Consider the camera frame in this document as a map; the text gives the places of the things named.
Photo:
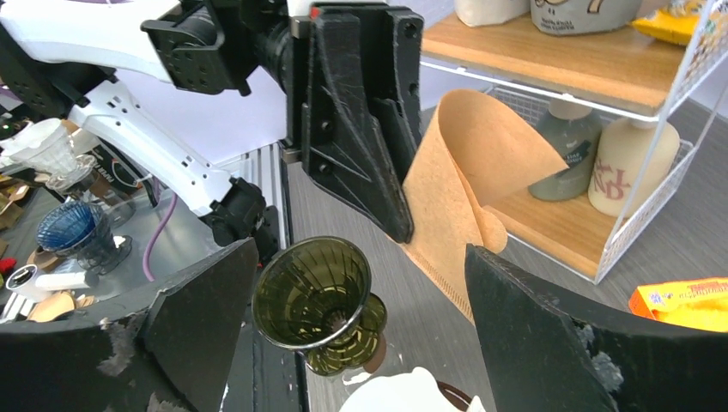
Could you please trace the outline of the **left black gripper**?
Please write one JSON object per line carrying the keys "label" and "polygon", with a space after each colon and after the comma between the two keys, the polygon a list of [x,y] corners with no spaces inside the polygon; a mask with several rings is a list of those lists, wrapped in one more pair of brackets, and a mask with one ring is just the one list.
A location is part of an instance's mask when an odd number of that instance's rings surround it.
{"label": "left black gripper", "polygon": [[422,17],[404,6],[367,10],[362,69],[357,15],[317,16],[307,3],[291,17],[286,1],[254,5],[259,65],[286,94],[284,161],[301,163],[320,189],[408,242],[414,222],[400,182],[422,140]]}

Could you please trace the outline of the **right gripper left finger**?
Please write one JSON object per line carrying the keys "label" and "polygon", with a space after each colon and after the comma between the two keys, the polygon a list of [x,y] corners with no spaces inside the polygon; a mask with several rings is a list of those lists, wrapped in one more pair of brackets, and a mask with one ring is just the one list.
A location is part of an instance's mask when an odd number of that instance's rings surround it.
{"label": "right gripper left finger", "polygon": [[258,250],[235,242],[47,323],[1,327],[4,411],[217,411]]}

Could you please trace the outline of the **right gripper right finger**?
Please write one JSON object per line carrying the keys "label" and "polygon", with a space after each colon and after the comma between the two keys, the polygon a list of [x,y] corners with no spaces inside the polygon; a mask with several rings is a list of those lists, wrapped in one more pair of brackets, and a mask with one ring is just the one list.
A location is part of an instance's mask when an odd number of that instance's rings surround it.
{"label": "right gripper right finger", "polygon": [[724,411],[727,336],[660,323],[468,245],[464,278],[499,411]]}

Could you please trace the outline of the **brown paper coffee filter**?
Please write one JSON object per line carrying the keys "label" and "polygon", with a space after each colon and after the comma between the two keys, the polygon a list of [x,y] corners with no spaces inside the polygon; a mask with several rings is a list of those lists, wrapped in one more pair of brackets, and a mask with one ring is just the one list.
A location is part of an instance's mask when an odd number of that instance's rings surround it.
{"label": "brown paper coffee filter", "polygon": [[414,232],[401,247],[472,320],[466,246],[502,252],[507,231],[493,203],[565,169],[558,152],[506,104],[453,90],[436,106],[403,183]]}

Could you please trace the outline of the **white paper coffee filter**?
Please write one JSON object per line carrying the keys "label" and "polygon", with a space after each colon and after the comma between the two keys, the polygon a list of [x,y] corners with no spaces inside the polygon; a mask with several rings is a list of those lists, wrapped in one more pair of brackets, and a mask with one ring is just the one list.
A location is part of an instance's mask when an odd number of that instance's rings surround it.
{"label": "white paper coffee filter", "polygon": [[[408,373],[372,378],[356,389],[339,410],[341,412],[459,412],[440,394],[437,380],[424,367],[416,367]],[[485,412],[485,410],[480,397],[473,396],[466,412]]]}

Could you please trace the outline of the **dark green glass dripper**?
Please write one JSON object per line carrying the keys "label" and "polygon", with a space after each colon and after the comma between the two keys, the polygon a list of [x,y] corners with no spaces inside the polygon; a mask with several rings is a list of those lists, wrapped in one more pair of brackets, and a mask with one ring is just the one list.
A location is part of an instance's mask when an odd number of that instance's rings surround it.
{"label": "dark green glass dripper", "polygon": [[266,340],[301,354],[319,376],[373,374],[385,363],[388,314],[372,283],[357,245],[312,237],[278,252],[264,268],[252,316]]}

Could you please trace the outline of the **amber brown glass dripper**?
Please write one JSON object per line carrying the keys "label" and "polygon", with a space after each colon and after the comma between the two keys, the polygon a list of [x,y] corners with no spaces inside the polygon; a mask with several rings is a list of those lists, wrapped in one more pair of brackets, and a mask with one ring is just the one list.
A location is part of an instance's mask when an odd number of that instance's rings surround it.
{"label": "amber brown glass dripper", "polygon": [[457,387],[453,385],[449,385],[445,382],[436,381],[438,390],[440,391],[440,394],[445,397],[445,399],[456,409],[459,411],[466,411],[470,407],[470,403],[472,402],[472,397],[465,394],[463,391],[458,389]]}

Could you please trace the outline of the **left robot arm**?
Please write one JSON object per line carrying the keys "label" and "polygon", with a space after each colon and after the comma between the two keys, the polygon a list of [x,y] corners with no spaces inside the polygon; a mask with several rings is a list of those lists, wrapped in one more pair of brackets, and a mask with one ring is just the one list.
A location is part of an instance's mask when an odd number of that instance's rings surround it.
{"label": "left robot arm", "polygon": [[217,245],[254,238],[266,262],[278,244],[261,190],[164,131],[117,71],[247,96],[250,74],[265,70],[286,95],[283,142],[306,174],[406,243],[423,27],[385,1],[4,1],[1,77],[34,111],[68,119],[152,173]]}

